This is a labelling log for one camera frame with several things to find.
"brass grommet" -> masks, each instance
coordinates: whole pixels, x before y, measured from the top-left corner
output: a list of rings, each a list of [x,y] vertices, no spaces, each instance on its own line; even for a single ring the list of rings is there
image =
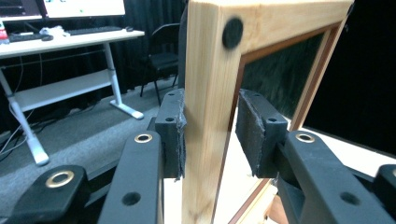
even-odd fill
[[[55,181],[55,178],[60,175],[66,175],[66,178],[62,179],[61,181]],[[72,171],[60,171],[53,175],[51,175],[47,181],[46,186],[50,189],[56,189],[68,184],[74,178],[74,173]]]
[[[136,143],[147,143],[147,142],[151,141],[151,139],[152,139],[152,136],[151,136],[151,134],[148,134],[148,133],[139,134],[138,136],[136,136],[134,138]]]
[[[313,143],[315,142],[315,138],[309,134],[306,133],[297,133],[296,134],[296,138],[301,141],[301,142],[305,142],[305,143]]]

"black curtain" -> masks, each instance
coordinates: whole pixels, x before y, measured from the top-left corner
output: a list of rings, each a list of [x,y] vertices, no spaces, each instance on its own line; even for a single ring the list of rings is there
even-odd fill
[[[306,126],[396,156],[395,12],[392,0],[355,1]]]
[[[150,34],[166,23],[179,22],[185,3],[182,0],[124,0],[125,16],[89,18],[66,21],[39,21],[5,24],[9,34],[22,31],[38,32],[42,27],[62,25],[65,30],[114,25],[119,27],[132,26],[144,31],[145,35],[137,39],[112,43],[111,50],[117,69],[121,93],[134,89],[142,84],[140,59],[148,54]],[[8,67],[4,70],[12,90],[25,90],[38,85],[82,76],[106,68],[106,58],[100,53],[101,46],[81,49],[68,49],[41,55],[23,56],[1,60],[2,66],[21,64],[24,66]],[[80,53],[93,52],[84,56],[68,57]],[[61,60],[54,58],[68,57]],[[4,90],[0,90],[0,133],[14,131],[19,123],[8,111],[8,101]],[[72,108],[86,108],[112,94],[110,87],[89,92],[52,105],[35,110],[29,122],[58,119],[66,116]]]

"white desk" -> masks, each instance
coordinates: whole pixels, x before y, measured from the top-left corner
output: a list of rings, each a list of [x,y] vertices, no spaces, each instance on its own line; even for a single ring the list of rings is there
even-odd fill
[[[3,74],[5,67],[0,69],[1,85],[6,92],[6,96],[18,122],[26,134],[27,144],[37,165],[45,165],[50,159],[30,129],[26,117],[23,115],[25,111],[111,85],[115,97],[115,100],[111,101],[112,105],[136,119],[142,119],[144,117],[142,113],[122,103],[119,82],[117,81],[117,74],[109,45],[110,42],[134,39],[144,34],[144,32],[140,31],[126,32],[122,30],[91,35],[57,36],[51,41],[32,40],[0,45],[0,59],[100,44],[105,48],[107,69],[30,90],[13,92]]]

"office chair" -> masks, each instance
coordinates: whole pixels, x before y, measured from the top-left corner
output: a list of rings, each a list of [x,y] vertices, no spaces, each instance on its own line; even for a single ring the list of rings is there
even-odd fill
[[[149,39],[148,57],[143,60],[144,75],[140,97],[143,95],[144,86],[154,82],[158,103],[161,105],[157,80],[175,75],[172,87],[177,79],[177,44],[180,23],[165,24],[157,28]]]

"wooden board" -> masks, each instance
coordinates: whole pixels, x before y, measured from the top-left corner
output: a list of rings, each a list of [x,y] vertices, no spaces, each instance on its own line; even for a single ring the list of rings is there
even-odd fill
[[[350,0],[189,2],[185,86],[188,151],[182,223],[213,221],[237,92],[249,57],[256,59],[254,54],[261,49],[268,54],[326,33],[331,41],[323,38],[321,46],[325,47],[319,51],[316,67],[312,69],[315,72],[311,73],[314,75],[309,78],[321,76],[319,71],[324,71],[330,59],[339,27],[351,4]],[[235,49],[226,49],[222,34],[231,18],[238,18],[244,31],[240,44]],[[307,104],[302,105],[301,110],[305,110]]]

